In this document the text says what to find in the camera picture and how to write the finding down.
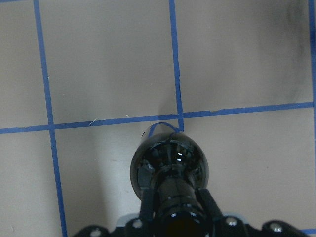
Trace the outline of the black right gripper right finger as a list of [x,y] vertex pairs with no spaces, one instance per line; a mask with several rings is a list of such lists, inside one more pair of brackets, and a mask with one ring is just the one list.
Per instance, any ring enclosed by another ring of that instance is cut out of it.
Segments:
[[218,221],[223,218],[223,213],[208,189],[197,189],[196,196],[208,220]]

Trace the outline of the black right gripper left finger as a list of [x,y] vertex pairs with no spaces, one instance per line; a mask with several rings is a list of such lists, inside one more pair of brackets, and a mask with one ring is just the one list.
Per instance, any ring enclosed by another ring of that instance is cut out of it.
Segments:
[[154,199],[155,192],[153,189],[143,190],[141,208],[139,217],[146,221],[152,221],[154,219]]

